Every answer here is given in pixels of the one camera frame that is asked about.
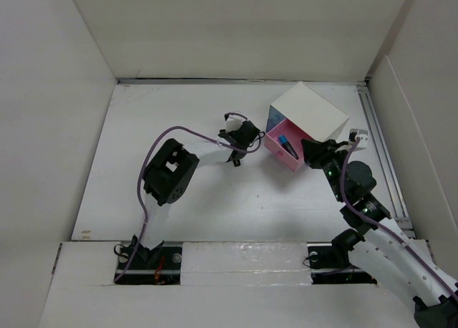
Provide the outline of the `dark blue drawer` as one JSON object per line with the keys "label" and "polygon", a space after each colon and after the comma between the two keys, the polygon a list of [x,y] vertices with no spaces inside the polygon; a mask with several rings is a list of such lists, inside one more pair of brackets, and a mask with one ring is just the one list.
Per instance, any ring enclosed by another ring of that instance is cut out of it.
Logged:
{"label": "dark blue drawer", "polygon": [[266,128],[265,128],[265,131],[267,133],[269,133],[274,127],[276,127],[278,124],[278,121],[277,120],[272,120],[270,118],[267,119],[267,123],[266,123]]}

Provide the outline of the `light blue drawer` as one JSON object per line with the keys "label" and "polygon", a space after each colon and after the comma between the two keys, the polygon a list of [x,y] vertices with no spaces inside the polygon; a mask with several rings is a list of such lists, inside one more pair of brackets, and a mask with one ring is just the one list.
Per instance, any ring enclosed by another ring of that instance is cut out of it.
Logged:
{"label": "light blue drawer", "polygon": [[268,119],[271,120],[275,125],[285,120],[284,114],[277,110],[273,105],[269,107]]}

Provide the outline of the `pink drawer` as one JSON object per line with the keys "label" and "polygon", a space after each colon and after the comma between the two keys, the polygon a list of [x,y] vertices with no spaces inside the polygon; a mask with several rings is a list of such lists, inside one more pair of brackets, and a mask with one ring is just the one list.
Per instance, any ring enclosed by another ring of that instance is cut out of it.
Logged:
{"label": "pink drawer", "polygon": [[[280,135],[285,135],[293,148],[297,152],[299,159],[296,160],[287,151],[285,151],[278,141]],[[285,119],[276,127],[274,127],[269,133],[265,134],[264,145],[265,147],[277,157],[284,165],[290,170],[296,172],[305,165],[303,159],[303,148],[301,146],[301,140],[308,139],[312,140],[312,137],[302,131],[298,126],[293,124],[290,120]]]}

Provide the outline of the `small black object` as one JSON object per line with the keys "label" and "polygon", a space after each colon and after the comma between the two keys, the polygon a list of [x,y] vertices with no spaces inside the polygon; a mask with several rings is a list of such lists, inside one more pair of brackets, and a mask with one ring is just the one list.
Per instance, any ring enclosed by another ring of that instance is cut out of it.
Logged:
{"label": "small black object", "polygon": [[278,137],[278,141],[281,144],[282,148],[287,151],[292,157],[296,160],[299,159],[299,156],[295,149],[293,148],[292,144],[289,142],[288,138],[285,135],[280,135]]}

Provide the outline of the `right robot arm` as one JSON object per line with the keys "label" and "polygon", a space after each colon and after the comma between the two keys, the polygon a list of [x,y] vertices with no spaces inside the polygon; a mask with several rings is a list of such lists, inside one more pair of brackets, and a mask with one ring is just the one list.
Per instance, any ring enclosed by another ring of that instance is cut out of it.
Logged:
{"label": "right robot arm", "polygon": [[349,160],[359,142],[301,141],[305,164],[323,171],[344,204],[349,229],[332,240],[329,256],[341,268],[355,266],[382,283],[412,311],[419,327],[456,327],[457,280],[418,249],[372,195],[376,180],[370,167]]}

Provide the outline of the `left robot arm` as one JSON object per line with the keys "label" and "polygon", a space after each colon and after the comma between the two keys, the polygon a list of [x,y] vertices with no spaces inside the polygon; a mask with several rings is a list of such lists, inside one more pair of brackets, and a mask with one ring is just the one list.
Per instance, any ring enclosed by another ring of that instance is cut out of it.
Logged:
{"label": "left robot arm", "polygon": [[135,251],[140,266],[148,269],[158,263],[156,247],[164,241],[170,206],[184,195],[195,171],[220,163],[241,166],[245,156],[261,147],[262,136],[263,132],[250,120],[242,120],[236,128],[222,129],[216,139],[175,126],[154,141],[137,182],[137,197],[145,215],[141,245]]}

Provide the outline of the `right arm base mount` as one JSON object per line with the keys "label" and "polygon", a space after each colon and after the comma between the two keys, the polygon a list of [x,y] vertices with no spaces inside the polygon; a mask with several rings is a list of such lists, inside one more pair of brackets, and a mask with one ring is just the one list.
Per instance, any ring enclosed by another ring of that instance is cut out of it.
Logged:
{"label": "right arm base mount", "polygon": [[377,284],[374,277],[354,266],[348,252],[361,236],[352,229],[340,233],[331,242],[307,243],[303,265],[311,270],[313,285]]}

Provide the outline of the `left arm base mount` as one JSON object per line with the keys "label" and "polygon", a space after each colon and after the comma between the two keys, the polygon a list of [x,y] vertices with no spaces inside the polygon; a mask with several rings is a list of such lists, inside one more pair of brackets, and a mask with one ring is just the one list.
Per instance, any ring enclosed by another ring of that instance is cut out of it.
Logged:
{"label": "left arm base mount", "polygon": [[117,267],[114,283],[118,285],[179,285],[182,265],[182,243],[161,242],[153,249],[139,245],[134,254],[137,237],[131,242],[116,244]]}

